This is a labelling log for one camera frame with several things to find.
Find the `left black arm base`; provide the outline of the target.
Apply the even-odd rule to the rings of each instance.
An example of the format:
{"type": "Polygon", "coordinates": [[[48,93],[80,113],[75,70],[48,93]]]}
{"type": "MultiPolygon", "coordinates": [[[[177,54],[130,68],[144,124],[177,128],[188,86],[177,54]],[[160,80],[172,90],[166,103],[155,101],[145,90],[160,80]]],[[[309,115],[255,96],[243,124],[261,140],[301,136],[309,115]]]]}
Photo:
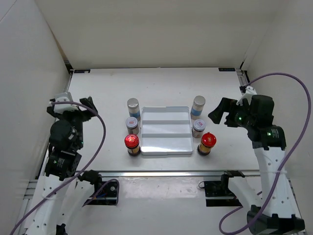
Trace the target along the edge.
{"type": "Polygon", "coordinates": [[[85,202],[83,206],[87,205],[107,205],[116,206],[119,200],[120,184],[117,179],[110,179],[103,181],[100,172],[89,170],[78,177],[79,181],[89,182],[94,192],[85,202]]]}

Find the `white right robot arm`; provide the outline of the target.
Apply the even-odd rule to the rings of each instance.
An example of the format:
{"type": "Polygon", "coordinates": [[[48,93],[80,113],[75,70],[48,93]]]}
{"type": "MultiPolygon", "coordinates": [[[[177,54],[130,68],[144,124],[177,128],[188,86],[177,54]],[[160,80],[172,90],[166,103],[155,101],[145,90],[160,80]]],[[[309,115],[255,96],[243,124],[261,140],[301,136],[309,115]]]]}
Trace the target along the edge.
{"type": "Polygon", "coordinates": [[[227,113],[225,125],[243,127],[252,142],[258,161],[262,195],[257,195],[246,178],[237,174],[220,182],[222,194],[235,194],[248,209],[245,226],[254,235],[291,235],[305,229],[305,221],[295,214],[291,203],[290,184],[286,177],[286,139],[281,127],[273,125],[274,101],[266,95],[253,95],[241,102],[222,98],[208,114],[215,123],[227,113]]]}

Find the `red lid amber bottle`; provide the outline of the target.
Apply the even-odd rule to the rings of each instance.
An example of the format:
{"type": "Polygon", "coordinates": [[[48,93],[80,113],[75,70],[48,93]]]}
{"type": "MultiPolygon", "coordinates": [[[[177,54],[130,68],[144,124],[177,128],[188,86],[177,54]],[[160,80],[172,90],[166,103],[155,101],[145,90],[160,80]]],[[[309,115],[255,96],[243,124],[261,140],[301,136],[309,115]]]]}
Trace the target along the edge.
{"type": "Polygon", "coordinates": [[[201,142],[198,145],[198,153],[202,156],[207,156],[210,154],[211,149],[215,146],[217,139],[215,135],[210,132],[203,134],[201,142]]]}

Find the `blue label spice jar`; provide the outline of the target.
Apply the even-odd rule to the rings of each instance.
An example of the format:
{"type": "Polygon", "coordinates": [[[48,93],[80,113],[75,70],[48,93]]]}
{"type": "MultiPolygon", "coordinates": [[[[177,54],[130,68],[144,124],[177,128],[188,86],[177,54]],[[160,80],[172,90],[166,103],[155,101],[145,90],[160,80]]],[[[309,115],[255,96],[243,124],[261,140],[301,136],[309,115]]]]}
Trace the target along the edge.
{"type": "Polygon", "coordinates": [[[205,105],[205,98],[201,95],[198,95],[193,100],[193,105],[191,108],[191,119],[196,120],[198,119],[203,111],[203,107],[205,105]]]}
{"type": "Polygon", "coordinates": [[[128,111],[130,117],[136,118],[138,121],[141,120],[140,117],[140,108],[139,108],[139,102],[136,98],[130,98],[127,101],[128,111]]]}

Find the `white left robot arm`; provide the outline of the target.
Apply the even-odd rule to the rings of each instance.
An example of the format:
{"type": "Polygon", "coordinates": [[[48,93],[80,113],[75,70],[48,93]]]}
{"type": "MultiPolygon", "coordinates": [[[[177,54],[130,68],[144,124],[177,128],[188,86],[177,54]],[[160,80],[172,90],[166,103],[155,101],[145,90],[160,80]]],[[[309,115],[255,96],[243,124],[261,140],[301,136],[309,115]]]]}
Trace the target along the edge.
{"type": "Polygon", "coordinates": [[[35,195],[41,201],[25,214],[34,215],[26,230],[28,235],[64,235],[74,214],[92,195],[102,192],[98,172],[77,166],[82,158],[78,150],[84,146],[83,123],[99,117],[92,97],[73,102],[66,92],[51,99],[46,111],[57,121],[50,128],[48,160],[39,178],[35,195]]]}

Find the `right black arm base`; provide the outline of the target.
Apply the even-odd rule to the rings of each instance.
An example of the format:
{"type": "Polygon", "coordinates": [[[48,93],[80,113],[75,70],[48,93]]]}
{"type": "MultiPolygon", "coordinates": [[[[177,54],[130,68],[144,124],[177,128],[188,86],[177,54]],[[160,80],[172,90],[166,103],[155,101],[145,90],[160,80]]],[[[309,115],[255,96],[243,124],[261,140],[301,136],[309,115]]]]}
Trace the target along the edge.
{"type": "Polygon", "coordinates": [[[230,178],[242,177],[241,171],[225,171],[219,180],[201,181],[199,189],[204,189],[207,207],[240,207],[241,203],[228,188],[230,178]]]}

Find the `grey lid small jar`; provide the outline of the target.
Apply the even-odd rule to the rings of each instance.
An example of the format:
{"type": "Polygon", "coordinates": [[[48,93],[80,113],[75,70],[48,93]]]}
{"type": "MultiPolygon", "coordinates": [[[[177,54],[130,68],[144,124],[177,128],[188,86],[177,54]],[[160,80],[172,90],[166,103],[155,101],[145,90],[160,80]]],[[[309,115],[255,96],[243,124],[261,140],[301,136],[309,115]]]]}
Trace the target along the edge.
{"type": "Polygon", "coordinates": [[[203,135],[203,132],[206,128],[206,123],[202,119],[197,119],[194,121],[192,127],[192,135],[195,138],[200,138],[203,135]]]}
{"type": "Polygon", "coordinates": [[[126,127],[129,134],[137,135],[139,133],[138,120],[135,117],[129,117],[126,119],[126,127]]]}

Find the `red lid dark bottle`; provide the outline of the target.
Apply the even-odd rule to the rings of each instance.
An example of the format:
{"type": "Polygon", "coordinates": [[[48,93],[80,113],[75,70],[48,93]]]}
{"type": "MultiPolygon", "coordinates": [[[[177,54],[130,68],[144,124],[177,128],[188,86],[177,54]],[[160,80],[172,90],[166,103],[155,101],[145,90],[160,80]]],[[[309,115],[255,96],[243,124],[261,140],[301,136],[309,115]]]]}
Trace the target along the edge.
{"type": "Polygon", "coordinates": [[[125,146],[129,155],[137,156],[140,154],[139,137],[135,134],[128,134],[124,139],[125,146]]]}

